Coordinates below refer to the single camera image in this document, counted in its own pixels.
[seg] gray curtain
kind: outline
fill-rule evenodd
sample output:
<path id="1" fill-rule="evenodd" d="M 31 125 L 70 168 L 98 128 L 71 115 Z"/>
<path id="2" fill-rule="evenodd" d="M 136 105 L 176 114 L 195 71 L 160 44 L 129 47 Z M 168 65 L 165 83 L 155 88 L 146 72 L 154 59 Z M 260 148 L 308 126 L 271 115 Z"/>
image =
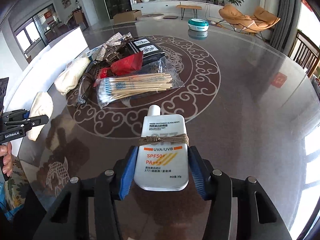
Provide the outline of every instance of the gray curtain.
<path id="1" fill-rule="evenodd" d="M 281 20 L 276 24 L 270 45 L 288 55 L 297 31 L 301 0 L 280 0 L 278 17 Z"/>

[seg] wooden railing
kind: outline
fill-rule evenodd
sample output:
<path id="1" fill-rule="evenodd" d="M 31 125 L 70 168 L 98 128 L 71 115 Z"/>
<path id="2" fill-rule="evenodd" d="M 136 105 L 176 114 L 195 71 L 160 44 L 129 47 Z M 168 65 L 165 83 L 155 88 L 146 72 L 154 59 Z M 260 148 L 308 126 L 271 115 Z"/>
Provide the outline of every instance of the wooden railing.
<path id="1" fill-rule="evenodd" d="M 297 35 L 289 57 L 306 70 L 306 74 L 309 78 L 313 75 L 319 65 L 319 55 L 320 48 L 301 30 L 297 30 Z"/>

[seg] round table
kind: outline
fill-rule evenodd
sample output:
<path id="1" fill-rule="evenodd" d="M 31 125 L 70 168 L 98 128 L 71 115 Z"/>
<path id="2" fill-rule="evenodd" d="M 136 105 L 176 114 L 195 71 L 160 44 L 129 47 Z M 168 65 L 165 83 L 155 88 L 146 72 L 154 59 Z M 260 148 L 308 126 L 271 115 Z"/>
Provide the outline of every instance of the round table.
<path id="1" fill-rule="evenodd" d="M 76 91 L 64 97 L 52 85 L 52 117 L 36 142 L 23 139 L 19 152 L 42 205 L 48 209 L 71 177 L 95 177 L 124 158 L 137 145 L 148 107 L 157 104 L 163 114 L 185 117 L 190 144 L 214 168 L 233 178 L 256 177 L 296 239 L 320 197 L 320 103 L 303 69 L 256 37 L 213 26 L 194 33 L 180 20 L 120 24 L 84 36 L 92 49 L 117 32 L 155 42 L 185 87 L 101 110 L 94 98 L 76 109 Z M 190 176 L 179 192 L 133 184 L 116 206 L 124 239 L 201 239 L 210 202 Z M 235 236 L 233 217 L 230 239 Z"/>

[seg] bolt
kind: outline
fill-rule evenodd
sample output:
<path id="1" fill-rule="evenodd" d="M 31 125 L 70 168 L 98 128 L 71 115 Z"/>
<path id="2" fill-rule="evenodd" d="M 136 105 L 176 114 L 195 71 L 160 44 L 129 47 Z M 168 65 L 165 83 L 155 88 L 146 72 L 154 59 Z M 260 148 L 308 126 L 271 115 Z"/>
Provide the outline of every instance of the bolt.
<path id="1" fill-rule="evenodd" d="M 114 172 L 113 170 L 106 170 L 106 171 L 104 172 L 104 174 L 105 174 L 106 176 L 112 176 L 114 173 L 115 173 L 115 172 Z"/>
<path id="2" fill-rule="evenodd" d="M 72 177 L 71 179 L 70 179 L 70 182 L 71 183 L 77 183 L 79 181 L 79 178 L 78 177 Z"/>
<path id="3" fill-rule="evenodd" d="M 255 177 L 248 177 L 248 181 L 250 182 L 250 183 L 256 183 L 257 182 L 257 179 L 255 178 Z"/>
<path id="4" fill-rule="evenodd" d="M 213 174 L 216 175 L 216 176 L 221 176 L 222 171 L 220 171 L 220 170 L 213 170 Z"/>

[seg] brown tabletop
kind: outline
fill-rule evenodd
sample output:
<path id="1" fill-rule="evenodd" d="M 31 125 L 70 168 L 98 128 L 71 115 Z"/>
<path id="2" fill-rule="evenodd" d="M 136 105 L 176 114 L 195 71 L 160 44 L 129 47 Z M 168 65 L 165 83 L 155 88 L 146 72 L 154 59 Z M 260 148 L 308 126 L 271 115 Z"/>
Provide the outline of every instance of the brown tabletop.
<path id="1" fill-rule="evenodd" d="M 49 123 L 36 142 L 24 138 L 19 152 L 43 206 L 50 207 L 71 177 L 87 179 L 112 168 L 137 145 L 143 117 L 157 104 L 163 114 L 185 117 L 190 144 L 214 168 L 233 178 L 256 177 L 296 239 L 320 196 L 320 103 L 303 69 L 256 37 L 212 26 L 207 33 L 194 32 L 184 21 L 115 25 L 84 35 L 92 49 L 129 31 L 160 46 L 185 87 L 101 110 L 95 97 L 75 108 L 77 91 L 64 97 L 53 85 Z M 116 206 L 124 239 L 201 239 L 210 202 L 197 194 L 190 176 L 179 192 L 133 184 Z M 235 231 L 233 217 L 230 239 Z"/>

